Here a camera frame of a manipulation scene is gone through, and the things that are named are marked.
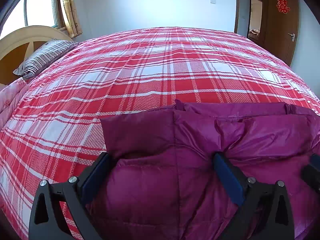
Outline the brown wooden door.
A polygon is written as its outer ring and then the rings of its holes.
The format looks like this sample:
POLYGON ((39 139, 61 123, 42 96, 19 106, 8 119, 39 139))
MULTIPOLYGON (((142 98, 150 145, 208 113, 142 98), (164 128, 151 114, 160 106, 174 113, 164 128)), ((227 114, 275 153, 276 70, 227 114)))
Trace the brown wooden door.
POLYGON ((261 45, 290 66, 298 36, 298 0, 287 0, 287 6, 290 7, 287 14, 279 12, 276 4, 277 0, 263 0, 263 25, 261 27, 263 40, 261 45), (295 42, 291 41, 288 33, 295 33, 295 42))

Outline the window with frame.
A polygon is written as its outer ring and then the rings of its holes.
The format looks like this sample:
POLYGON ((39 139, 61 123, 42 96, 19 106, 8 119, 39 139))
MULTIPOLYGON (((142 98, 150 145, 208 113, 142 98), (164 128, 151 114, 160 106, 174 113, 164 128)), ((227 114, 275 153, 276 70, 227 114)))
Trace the window with frame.
POLYGON ((19 0, 1 28, 1 38, 31 25, 64 28, 60 0, 19 0))

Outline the magenta quilted down jacket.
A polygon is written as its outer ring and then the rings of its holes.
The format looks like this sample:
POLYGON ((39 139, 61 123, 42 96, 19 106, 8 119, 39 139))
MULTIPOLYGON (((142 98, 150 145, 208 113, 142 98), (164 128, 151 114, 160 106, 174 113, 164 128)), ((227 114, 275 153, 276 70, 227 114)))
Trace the magenta quilted down jacket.
POLYGON ((295 239, 319 217, 300 178, 319 153, 319 116, 286 103, 186 103, 101 119, 117 164, 89 205, 104 239, 216 239, 236 211, 211 166, 222 152, 245 175, 282 180, 295 239))

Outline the red plaid bed sheet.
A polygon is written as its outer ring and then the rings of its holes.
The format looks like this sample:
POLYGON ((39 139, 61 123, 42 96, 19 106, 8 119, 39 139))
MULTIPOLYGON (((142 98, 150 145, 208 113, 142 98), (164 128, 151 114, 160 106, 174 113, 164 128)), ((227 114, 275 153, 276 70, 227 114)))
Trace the red plaid bed sheet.
POLYGON ((283 61, 227 31, 158 27, 79 43, 30 81, 1 129, 1 211, 28 237, 39 182, 78 174, 103 150, 100 118, 184 102, 319 98, 283 61))

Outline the pink floral folded quilt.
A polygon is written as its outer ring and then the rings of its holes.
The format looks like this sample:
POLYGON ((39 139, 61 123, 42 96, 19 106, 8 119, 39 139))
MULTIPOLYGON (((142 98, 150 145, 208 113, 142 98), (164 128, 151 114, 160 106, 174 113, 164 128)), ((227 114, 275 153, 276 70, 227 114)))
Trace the pink floral folded quilt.
POLYGON ((27 82, 20 77, 1 90, 0 129, 2 129, 9 121, 13 112, 16 110, 18 103, 29 88, 30 86, 27 82))

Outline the cream and wood headboard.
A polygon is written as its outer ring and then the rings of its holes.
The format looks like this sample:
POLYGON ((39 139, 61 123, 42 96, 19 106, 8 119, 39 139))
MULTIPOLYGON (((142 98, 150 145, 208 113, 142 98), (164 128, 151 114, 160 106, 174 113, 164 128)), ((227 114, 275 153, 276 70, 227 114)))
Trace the cream and wood headboard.
POLYGON ((1 39, 1 84, 8 85, 18 78, 13 71, 47 41, 68 40, 64 32, 52 27, 32 25, 17 29, 1 39))

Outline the red double happiness decoration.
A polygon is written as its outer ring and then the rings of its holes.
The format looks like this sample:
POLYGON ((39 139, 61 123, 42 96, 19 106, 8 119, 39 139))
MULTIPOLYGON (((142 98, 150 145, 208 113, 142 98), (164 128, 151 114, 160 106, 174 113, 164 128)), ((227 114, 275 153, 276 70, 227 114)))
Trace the red double happiness decoration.
POLYGON ((287 14, 290 11, 290 7, 287 6, 287 0, 277 0, 276 7, 283 14, 287 14))

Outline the striped pillow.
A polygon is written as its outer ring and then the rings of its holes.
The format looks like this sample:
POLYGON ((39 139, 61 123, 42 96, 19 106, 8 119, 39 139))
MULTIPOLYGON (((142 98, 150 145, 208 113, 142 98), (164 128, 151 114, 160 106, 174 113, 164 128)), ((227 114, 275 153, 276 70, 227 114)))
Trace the striped pillow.
POLYGON ((13 71, 25 80, 31 79, 78 45, 77 42, 53 39, 46 42, 13 71))

